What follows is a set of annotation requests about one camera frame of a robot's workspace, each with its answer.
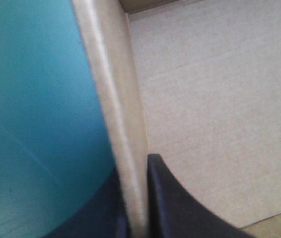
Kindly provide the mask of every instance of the corrugated cardboard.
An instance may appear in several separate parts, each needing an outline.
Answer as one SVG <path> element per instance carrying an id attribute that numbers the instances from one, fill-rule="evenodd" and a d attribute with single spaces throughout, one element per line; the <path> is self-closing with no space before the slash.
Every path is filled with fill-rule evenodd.
<path id="1" fill-rule="evenodd" d="M 118 0 L 72 1 L 135 237 L 148 151 L 238 227 L 281 213 L 281 1 L 181 0 L 129 19 Z"/>
<path id="2" fill-rule="evenodd" d="M 243 228 L 257 238 L 281 238 L 281 214 Z"/>
<path id="3" fill-rule="evenodd" d="M 73 0 L 135 237 L 147 226 L 147 138 L 128 22 L 117 0 Z"/>
<path id="4" fill-rule="evenodd" d="M 177 1 L 130 32 L 149 151 L 235 226 L 281 213 L 281 1 Z"/>
<path id="5" fill-rule="evenodd" d="M 159 6 L 175 0 L 120 0 L 126 12 L 137 12 L 150 7 Z"/>

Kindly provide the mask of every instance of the black curved object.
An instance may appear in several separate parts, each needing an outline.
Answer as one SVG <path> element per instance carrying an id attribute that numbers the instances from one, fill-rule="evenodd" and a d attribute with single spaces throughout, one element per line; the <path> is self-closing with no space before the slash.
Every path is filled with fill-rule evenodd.
<path id="1" fill-rule="evenodd" d="M 148 156 L 148 194 L 153 238 L 252 238 L 195 200 L 159 154 Z"/>
<path id="2" fill-rule="evenodd" d="M 44 238 L 129 238 L 119 177 L 114 169 L 98 192 Z"/>

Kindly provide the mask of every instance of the teal plastic object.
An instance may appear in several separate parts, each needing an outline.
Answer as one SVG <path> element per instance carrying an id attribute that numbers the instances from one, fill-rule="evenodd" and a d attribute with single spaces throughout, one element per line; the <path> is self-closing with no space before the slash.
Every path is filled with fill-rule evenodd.
<path id="1" fill-rule="evenodd" d="M 69 0 L 0 0 L 0 238 L 41 237 L 114 167 Z"/>

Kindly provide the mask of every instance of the cardboard box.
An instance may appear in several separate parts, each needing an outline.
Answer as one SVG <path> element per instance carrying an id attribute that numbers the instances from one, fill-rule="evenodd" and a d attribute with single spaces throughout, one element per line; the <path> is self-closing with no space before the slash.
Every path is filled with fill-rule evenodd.
<path id="1" fill-rule="evenodd" d="M 72 1 L 135 237 L 148 153 L 239 228 L 280 214 L 281 1 Z"/>

